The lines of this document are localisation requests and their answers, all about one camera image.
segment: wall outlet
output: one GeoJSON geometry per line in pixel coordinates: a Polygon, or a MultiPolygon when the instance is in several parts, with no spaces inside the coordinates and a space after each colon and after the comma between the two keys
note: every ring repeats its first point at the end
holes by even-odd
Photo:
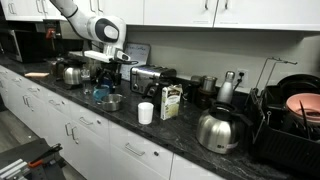
{"type": "Polygon", "coordinates": [[[238,79],[240,79],[240,73],[244,73],[244,76],[242,77],[242,82],[239,84],[238,87],[247,88],[248,87],[248,79],[249,79],[249,70],[247,69],[237,69],[236,71],[236,77],[234,78],[234,85],[238,83],[238,79]]]}

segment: upper cabinet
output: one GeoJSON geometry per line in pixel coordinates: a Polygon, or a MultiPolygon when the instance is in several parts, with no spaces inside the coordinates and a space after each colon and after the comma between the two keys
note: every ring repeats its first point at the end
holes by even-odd
{"type": "Polygon", "coordinates": [[[128,25],[143,25],[144,0],[100,0],[104,15],[118,16],[128,25]]]}
{"type": "Polygon", "coordinates": [[[63,19],[60,12],[49,0],[1,0],[8,21],[43,21],[43,19],[63,19]]]}
{"type": "Polygon", "coordinates": [[[213,27],[218,0],[144,0],[144,25],[213,27]]]}
{"type": "Polygon", "coordinates": [[[320,30],[319,0],[219,0],[215,28],[320,30]]]}

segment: pot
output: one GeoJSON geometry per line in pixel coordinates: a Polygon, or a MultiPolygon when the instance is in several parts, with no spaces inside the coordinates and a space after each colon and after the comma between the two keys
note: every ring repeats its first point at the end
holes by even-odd
{"type": "Polygon", "coordinates": [[[101,101],[103,110],[117,111],[122,107],[123,96],[121,94],[109,94],[104,96],[101,101]]]}

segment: silver toaster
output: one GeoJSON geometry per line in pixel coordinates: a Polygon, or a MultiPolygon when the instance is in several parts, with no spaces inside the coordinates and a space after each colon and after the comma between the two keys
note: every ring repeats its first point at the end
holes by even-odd
{"type": "MultiPolygon", "coordinates": [[[[130,89],[133,92],[143,94],[149,83],[157,82],[159,79],[170,79],[177,76],[175,69],[155,65],[142,65],[132,67],[130,70],[130,89]]],[[[153,96],[154,88],[148,92],[153,96]]]]}

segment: gray floor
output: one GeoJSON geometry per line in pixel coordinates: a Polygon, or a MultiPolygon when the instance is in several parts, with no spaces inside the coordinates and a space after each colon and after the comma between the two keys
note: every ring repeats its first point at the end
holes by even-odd
{"type": "MultiPolygon", "coordinates": [[[[36,139],[39,137],[10,111],[0,112],[0,153],[36,139]]],[[[68,164],[62,170],[67,180],[85,180],[68,164]]]]}

